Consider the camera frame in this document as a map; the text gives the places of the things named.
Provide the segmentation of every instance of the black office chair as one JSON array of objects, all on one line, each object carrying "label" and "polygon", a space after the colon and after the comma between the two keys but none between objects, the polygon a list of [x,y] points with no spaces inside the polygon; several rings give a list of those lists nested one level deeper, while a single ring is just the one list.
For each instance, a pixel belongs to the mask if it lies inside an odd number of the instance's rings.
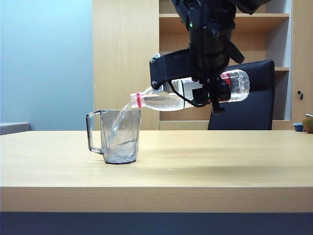
[{"label": "black office chair", "polygon": [[246,71],[249,96],[240,102],[222,103],[222,114],[211,118],[208,130],[271,130],[275,96],[275,65],[272,60],[230,66],[227,70]]}]

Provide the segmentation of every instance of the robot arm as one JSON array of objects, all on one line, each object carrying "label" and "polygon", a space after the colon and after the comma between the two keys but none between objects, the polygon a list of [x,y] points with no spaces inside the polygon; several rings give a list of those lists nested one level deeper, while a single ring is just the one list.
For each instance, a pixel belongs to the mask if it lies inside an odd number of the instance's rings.
[{"label": "robot arm", "polygon": [[230,99],[229,87],[220,74],[225,71],[230,58],[241,64],[244,56],[230,41],[235,29],[236,6],[252,14],[260,5],[270,0],[171,0],[186,29],[189,31],[189,48],[172,52],[150,61],[151,86],[157,91],[171,80],[192,77],[202,84],[193,90],[193,100],[173,92],[195,107],[212,103],[214,113],[223,112],[220,101]]}]

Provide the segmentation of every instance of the table surface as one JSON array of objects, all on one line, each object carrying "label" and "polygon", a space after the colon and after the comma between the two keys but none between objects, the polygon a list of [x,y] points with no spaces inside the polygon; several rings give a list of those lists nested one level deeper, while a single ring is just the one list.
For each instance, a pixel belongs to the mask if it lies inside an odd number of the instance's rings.
[{"label": "table surface", "polygon": [[85,131],[1,136],[1,211],[313,212],[313,135],[140,131],[105,164]]}]

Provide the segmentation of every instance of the plastic water bottle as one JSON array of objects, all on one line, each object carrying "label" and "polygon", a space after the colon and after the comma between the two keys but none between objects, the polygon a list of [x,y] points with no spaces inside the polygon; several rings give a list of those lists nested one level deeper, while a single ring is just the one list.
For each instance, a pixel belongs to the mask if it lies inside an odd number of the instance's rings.
[{"label": "plastic water bottle", "polygon": [[[226,102],[242,101],[248,97],[250,82],[245,71],[226,71],[221,74],[221,79],[228,84],[231,92],[230,100]],[[194,82],[190,77],[172,80],[172,84],[179,94],[185,96],[189,100],[193,99],[193,89],[202,88],[202,85],[199,82]],[[149,87],[145,92],[131,94],[131,99],[132,101],[129,103],[131,108],[147,107],[159,111],[175,111],[193,107],[192,104],[189,104],[187,101],[173,93],[168,84],[164,84],[163,91],[160,93],[154,92],[154,89]]]}]

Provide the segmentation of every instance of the clear plastic pitcher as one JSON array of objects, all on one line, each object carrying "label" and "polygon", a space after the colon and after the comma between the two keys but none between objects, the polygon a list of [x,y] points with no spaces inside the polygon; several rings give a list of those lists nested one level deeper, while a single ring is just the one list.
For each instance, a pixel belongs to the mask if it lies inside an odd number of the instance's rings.
[{"label": "clear plastic pitcher", "polygon": [[[100,115],[101,147],[93,146],[91,117]],[[88,146],[109,164],[136,161],[140,110],[98,110],[86,115]]]}]

